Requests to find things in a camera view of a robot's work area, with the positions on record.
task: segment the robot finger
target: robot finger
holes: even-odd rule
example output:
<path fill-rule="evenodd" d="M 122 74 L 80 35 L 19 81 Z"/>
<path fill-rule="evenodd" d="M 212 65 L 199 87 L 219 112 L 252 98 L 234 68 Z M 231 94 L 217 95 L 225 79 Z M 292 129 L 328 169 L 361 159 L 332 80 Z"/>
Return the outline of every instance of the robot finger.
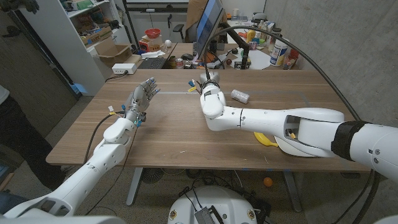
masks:
<path fill-rule="evenodd" d="M 152 93 L 150 93 L 150 95 L 148 96 L 148 100 L 151 100 L 152 97 L 154 97 L 154 95 L 156 95 L 156 93 L 158 93 L 159 91 L 160 89 L 152 91 Z"/>

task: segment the concrete wall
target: concrete wall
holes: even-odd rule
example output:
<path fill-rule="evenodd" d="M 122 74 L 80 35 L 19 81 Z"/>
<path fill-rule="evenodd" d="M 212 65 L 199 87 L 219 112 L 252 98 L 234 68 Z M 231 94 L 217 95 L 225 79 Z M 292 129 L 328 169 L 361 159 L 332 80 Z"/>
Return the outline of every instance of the concrete wall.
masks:
<path fill-rule="evenodd" d="M 363 120 L 398 127 L 398 1 L 267 0 L 265 13 Z"/>
<path fill-rule="evenodd" d="M 223 7 L 226 12 L 232 14 L 232 9 L 238 8 L 239 11 L 243 12 L 244 16 L 251 19 L 254 12 L 262 12 L 264 10 L 264 5 L 266 0 L 221 0 L 223 2 Z"/>

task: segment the red container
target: red container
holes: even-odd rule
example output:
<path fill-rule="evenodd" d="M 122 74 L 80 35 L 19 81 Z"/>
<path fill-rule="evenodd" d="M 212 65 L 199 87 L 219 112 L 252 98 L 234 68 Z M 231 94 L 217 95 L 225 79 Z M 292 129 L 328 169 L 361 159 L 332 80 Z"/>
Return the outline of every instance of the red container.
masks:
<path fill-rule="evenodd" d="M 145 30 L 145 34 L 151 38 L 157 38 L 160 35 L 160 29 L 147 29 Z"/>

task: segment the robotic arm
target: robotic arm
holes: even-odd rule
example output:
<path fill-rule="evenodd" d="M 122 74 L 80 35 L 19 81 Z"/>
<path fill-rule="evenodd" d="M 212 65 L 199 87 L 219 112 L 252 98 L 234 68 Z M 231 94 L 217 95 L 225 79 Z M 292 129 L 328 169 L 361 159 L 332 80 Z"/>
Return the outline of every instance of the robotic arm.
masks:
<path fill-rule="evenodd" d="M 226 105 L 218 72 L 201 74 L 200 103 L 212 131 L 243 129 L 274 135 L 299 151 L 356 161 L 398 182 L 398 128 L 364 121 L 344 122 L 344 114 L 324 108 L 260 110 Z"/>
<path fill-rule="evenodd" d="M 130 140 L 128 134 L 145 121 L 146 114 L 144 111 L 148 108 L 152 97 L 159 92 L 155 89 L 157 86 L 155 83 L 155 79 L 150 78 L 134 90 L 124 118 L 118 118 L 104 132 L 104 139 L 96 146 L 90 160 L 59 188 L 43 197 L 17 205 L 4 214 L 4 217 L 18 218 L 19 221 L 21 221 L 21 218 L 26 218 L 28 223 L 31 222 L 29 218 L 32 217 L 47 217 L 46 220 L 48 221 L 51 217 L 72 216 L 99 179 L 124 159 L 126 155 L 125 145 Z M 117 223 L 114 218 L 106 217 L 105 219 L 110 223 Z"/>

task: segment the monitor stand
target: monitor stand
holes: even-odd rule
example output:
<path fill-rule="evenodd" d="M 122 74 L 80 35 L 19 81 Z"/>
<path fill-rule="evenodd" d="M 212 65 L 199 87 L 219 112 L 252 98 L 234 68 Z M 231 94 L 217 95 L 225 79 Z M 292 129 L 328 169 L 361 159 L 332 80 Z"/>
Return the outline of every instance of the monitor stand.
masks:
<path fill-rule="evenodd" d="M 226 22 L 220 22 L 218 27 L 221 27 L 223 29 L 231 27 L 228 23 Z M 241 69 L 246 69 L 247 68 L 247 63 L 248 63 L 248 58 L 249 58 L 249 50 L 250 46 L 246 41 L 244 41 L 236 32 L 235 30 L 229 30 L 227 31 L 227 34 L 229 34 L 233 40 L 238 44 L 240 48 L 243 49 L 243 56 L 242 56 L 242 65 Z"/>

